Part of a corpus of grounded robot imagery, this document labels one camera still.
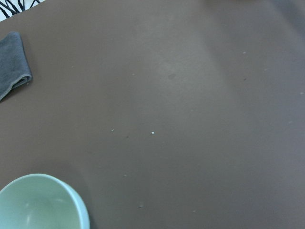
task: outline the gray cloth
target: gray cloth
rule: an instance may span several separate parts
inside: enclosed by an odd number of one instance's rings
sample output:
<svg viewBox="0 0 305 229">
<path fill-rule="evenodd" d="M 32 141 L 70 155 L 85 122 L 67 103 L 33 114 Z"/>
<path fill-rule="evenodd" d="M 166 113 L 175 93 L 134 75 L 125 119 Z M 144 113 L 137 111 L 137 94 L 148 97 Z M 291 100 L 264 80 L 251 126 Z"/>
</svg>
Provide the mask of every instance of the gray cloth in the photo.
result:
<svg viewBox="0 0 305 229">
<path fill-rule="evenodd" d="M 0 100 L 31 79 L 20 34 L 10 32 L 0 41 Z"/>
</svg>

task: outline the table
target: table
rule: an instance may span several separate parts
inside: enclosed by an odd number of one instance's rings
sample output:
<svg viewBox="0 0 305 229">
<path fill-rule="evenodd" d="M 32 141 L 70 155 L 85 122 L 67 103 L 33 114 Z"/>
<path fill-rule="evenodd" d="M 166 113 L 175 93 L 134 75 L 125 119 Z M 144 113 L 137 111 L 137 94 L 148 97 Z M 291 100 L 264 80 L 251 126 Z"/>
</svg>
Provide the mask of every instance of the table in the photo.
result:
<svg viewBox="0 0 305 229">
<path fill-rule="evenodd" d="M 305 226 L 305 2 L 47 0 L 0 23 L 0 186 L 70 184 L 92 229 Z"/>
</svg>

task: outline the tabletop surface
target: tabletop surface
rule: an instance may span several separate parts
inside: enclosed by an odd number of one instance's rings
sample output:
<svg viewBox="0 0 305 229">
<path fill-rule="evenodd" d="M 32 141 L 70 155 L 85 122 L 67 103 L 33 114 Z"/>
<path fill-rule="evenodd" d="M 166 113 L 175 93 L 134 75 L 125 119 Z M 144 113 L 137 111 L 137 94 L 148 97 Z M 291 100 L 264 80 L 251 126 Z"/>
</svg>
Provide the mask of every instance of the tabletop surface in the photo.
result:
<svg viewBox="0 0 305 229">
<path fill-rule="evenodd" d="M 303 0 L 47 0 L 9 31 L 34 79 L 0 187 L 62 179 L 92 229 L 305 227 Z"/>
</svg>

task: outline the towel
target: towel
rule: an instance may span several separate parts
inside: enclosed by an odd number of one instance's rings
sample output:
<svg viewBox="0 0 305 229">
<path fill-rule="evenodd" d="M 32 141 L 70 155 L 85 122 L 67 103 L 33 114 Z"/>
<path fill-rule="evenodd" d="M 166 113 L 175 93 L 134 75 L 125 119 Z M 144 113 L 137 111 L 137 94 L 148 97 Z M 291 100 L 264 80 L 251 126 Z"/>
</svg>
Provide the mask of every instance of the towel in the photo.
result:
<svg viewBox="0 0 305 229">
<path fill-rule="evenodd" d="M 0 100 L 31 79 L 21 36 L 18 32 L 10 32 L 0 41 Z"/>
</svg>

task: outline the light green bowl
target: light green bowl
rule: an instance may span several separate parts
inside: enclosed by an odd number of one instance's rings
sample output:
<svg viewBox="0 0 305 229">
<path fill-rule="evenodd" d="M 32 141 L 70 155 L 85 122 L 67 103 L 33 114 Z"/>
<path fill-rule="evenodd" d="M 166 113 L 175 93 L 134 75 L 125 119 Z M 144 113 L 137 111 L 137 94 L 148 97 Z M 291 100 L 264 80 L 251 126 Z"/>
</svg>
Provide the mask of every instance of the light green bowl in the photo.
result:
<svg viewBox="0 0 305 229">
<path fill-rule="evenodd" d="M 81 197 L 46 174 L 20 177 L 0 191 L 0 229 L 89 229 Z"/>
</svg>

